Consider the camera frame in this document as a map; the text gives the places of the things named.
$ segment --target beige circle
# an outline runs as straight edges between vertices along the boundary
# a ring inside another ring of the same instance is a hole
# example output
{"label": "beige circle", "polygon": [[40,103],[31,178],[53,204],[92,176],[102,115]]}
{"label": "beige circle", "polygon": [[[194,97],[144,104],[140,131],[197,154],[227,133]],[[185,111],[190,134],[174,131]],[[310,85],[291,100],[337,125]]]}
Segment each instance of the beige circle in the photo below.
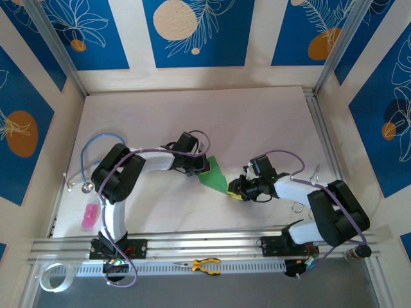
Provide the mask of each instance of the beige circle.
{"label": "beige circle", "polygon": [[192,53],[193,55],[198,55],[198,54],[200,53],[200,50],[199,50],[199,48],[194,47],[194,48],[191,50],[191,53]]}
{"label": "beige circle", "polygon": [[184,40],[197,29],[197,17],[181,0],[167,0],[154,12],[154,27],[166,40]]}
{"label": "beige circle", "polygon": [[17,5],[20,5],[20,6],[24,5],[23,0],[11,0],[11,1],[13,3],[17,4]]}
{"label": "beige circle", "polygon": [[306,0],[290,0],[290,1],[291,1],[291,4],[294,6],[302,5],[304,2],[306,2]]}

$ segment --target floral wall pattern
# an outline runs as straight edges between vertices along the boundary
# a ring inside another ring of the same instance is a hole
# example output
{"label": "floral wall pattern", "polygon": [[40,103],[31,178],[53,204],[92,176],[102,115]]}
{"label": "floral wall pattern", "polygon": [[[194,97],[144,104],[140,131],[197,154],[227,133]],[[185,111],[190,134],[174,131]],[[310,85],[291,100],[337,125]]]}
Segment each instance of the floral wall pattern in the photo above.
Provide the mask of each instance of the floral wall pattern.
{"label": "floral wall pattern", "polygon": [[[374,0],[363,27],[371,35],[353,46],[357,57],[367,45],[385,12],[394,0]],[[322,65],[328,58],[356,0],[289,0],[275,47],[272,65]]]}
{"label": "floral wall pattern", "polygon": [[[19,32],[24,28],[22,36],[30,46],[30,40],[40,34],[21,2],[1,1]],[[43,0],[40,3],[79,71],[129,69],[107,0]],[[35,52],[36,56],[41,57],[43,50]]]}
{"label": "floral wall pattern", "polygon": [[143,0],[157,68],[244,66],[254,0]]}
{"label": "floral wall pattern", "polygon": [[363,22],[358,27],[340,63],[338,63],[335,69],[334,73],[340,85],[344,82],[393,3],[394,0],[374,0],[371,3],[367,14],[363,18]]}
{"label": "floral wall pattern", "polygon": [[349,105],[381,190],[411,184],[411,24]]}
{"label": "floral wall pattern", "polygon": [[0,196],[22,205],[54,111],[0,47]]}
{"label": "floral wall pattern", "polygon": [[50,75],[50,78],[54,81],[58,89],[60,91],[63,90],[67,76],[49,50],[36,26],[31,21],[23,5],[21,5],[21,2],[16,0],[0,0],[0,7]]}

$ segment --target gray floor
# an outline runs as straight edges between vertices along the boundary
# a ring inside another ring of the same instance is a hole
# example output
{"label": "gray floor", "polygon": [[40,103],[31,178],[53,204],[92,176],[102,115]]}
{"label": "gray floor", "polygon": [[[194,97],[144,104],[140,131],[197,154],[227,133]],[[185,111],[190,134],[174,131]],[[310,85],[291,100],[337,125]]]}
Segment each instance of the gray floor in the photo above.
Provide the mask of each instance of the gray floor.
{"label": "gray floor", "polygon": [[300,281],[284,274],[198,274],[139,277],[127,289],[109,287],[102,277],[76,278],[62,293],[40,289],[34,307],[378,307],[362,261],[326,260]]}

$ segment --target black cable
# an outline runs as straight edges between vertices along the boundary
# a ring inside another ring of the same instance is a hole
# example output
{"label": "black cable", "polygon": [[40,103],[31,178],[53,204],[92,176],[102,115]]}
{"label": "black cable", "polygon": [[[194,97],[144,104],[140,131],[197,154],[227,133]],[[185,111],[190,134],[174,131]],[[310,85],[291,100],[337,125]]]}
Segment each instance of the black cable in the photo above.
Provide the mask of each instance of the black cable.
{"label": "black cable", "polygon": [[256,201],[254,201],[254,202],[257,202],[257,203],[266,203],[266,202],[270,202],[272,200],[272,196],[270,196],[270,199],[268,199],[268,200],[263,200],[263,201],[258,201],[258,200],[256,200]]}

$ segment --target cable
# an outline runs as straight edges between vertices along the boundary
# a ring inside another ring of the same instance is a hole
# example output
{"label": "cable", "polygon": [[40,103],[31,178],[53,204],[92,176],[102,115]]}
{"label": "cable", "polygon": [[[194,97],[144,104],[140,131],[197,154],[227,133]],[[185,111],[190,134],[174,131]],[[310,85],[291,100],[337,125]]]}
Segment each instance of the cable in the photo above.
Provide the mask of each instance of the cable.
{"label": "cable", "polygon": [[[84,168],[84,170],[88,170],[88,169],[94,167],[96,164],[99,164],[101,161],[102,161],[101,159],[96,160],[96,161],[93,162],[89,167]],[[79,171],[76,172],[74,175],[72,175],[70,178],[68,178],[67,173],[63,173],[63,176],[64,176],[64,178],[65,178],[65,180],[66,180],[66,186],[67,186],[67,189],[68,189],[69,192],[71,192],[71,188],[72,188],[73,186],[78,185],[78,184],[81,184],[81,183],[84,183],[83,181],[73,182],[73,178],[75,178],[76,176],[78,176],[81,172],[82,172],[82,171],[79,170]]]}
{"label": "cable", "polygon": [[255,200],[254,202],[257,202],[257,203],[266,203],[266,202],[270,202],[271,200],[272,200],[272,196],[270,196],[270,199],[262,200],[262,201]]}
{"label": "cable", "polygon": [[111,137],[115,137],[115,138],[119,139],[122,144],[126,143],[123,138],[121,138],[119,135],[117,135],[115,133],[99,133],[98,135],[95,135],[93,138],[91,138],[89,141],[87,141],[87,143],[82,148],[82,152],[80,153],[80,169],[81,169],[81,173],[82,173],[83,183],[87,182],[87,178],[85,177],[85,173],[84,173],[84,161],[83,161],[84,160],[85,150],[96,139],[99,139],[100,137],[107,137],[107,136],[111,136]]}
{"label": "cable", "polygon": [[124,260],[126,260],[132,267],[133,271],[134,271],[134,278],[133,281],[131,281],[129,284],[124,284],[124,285],[117,285],[117,284],[113,284],[110,280],[109,280],[109,274],[107,273],[104,276],[104,279],[107,281],[107,284],[113,287],[130,287],[133,284],[135,284],[135,282],[137,281],[137,268],[134,265],[134,263],[132,262],[132,260],[120,249],[120,247],[114,242],[114,239],[112,238],[110,232],[107,230],[107,224],[105,221],[105,209],[107,206],[106,203],[106,199],[103,197],[103,189],[105,187],[105,185],[107,184],[107,182],[109,181],[109,179],[111,178],[111,176],[116,172],[116,170],[132,155],[134,154],[141,154],[141,153],[149,153],[149,152],[165,152],[165,153],[171,153],[171,154],[180,154],[180,155],[185,155],[185,156],[189,156],[189,157],[200,157],[204,154],[206,154],[208,152],[208,150],[210,150],[211,147],[211,141],[210,138],[208,137],[208,135],[200,130],[192,130],[189,133],[193,133],[193,132],[197,132],[197,133],[201,133],[204,137],[206,137],[208,145],[207,148],[205,149],[205,151],[198,153],[198,154],[191,154],[191,153],[185,153],[185,152],[179,152],[179,151],[172,151],[172,150],[167,150],[167,149],[146,149],[146,150],[135,150],[133,152],[128,153],[127,155],[125,155],[114,167],[113,169],[110,171],[110,173],[106,176],[106,178],[104,179],[104,181],[101,183],[101,186],[98,190],[98,196],[100,197],[100,202],[101,202],[101,224],[103,225],[103,229],[105,231],[106,237],[109,240],[110,244],[114,247],[114,249],[116,249],[118,251],[118,253],[124,258]]}
{"label": "cable", "polygon": [[[286,151],[286,150],[271,150],[271,151],[265,152],[263,155],[267,155],[267,154],[270,154],[270,153],[278,153],[278,152],[290,154],[290,155],[294,156],[296,159],[298,159],[301,163],[300,170],[297,170],[296,172],[293,172],[290,175],[291,181],[296,182],[296,183],[300,183],[300,184],[309,185],[309,186],[314,186],[314,187],[317,187],[317,188],[322,189],[323,191],[325,191],[329,195],[329,197],[334,201],[334,203],[340,208],[340,210],[346,216],[346,218],[348,219],[350,224],[354,227],[355,231],[361,237],[361,240],[362,240],[362,242],[353,241],[353,240],[351,240],[351,241],[354,242],[354,243],[359,243],[361,245],[366,245],[367,244],[367,239],[365,238],[364,234],[362,233],[360,227],[356,224],[354,219],[351,217],[351,215],[348,213],[348,211],[341,204],[340,200],[338,200],[337,197],[327,187],[324,187],[323,185],[316,184],[316,183],[313,183],[313,182],[310,182],[310,181],[298,180],[298,179],[294,178],[295,175],[298,175],[299,173],[303,172],[306,169],[306,164],[300,158],[300,156],[298,156],[297,154],[295,154],[291,151]],[[307,273],[312,271],[322,261],[324,261],[330,255],[330,253],[333,252],[334,249],[335,249],[335,247],[332,247],[324,256],[322,256],[322,258],[318,262],[315,263],[314,267],[307,269],[303,274],[298,275],[297,277],[300,279],[301,277],[307,275]]]}

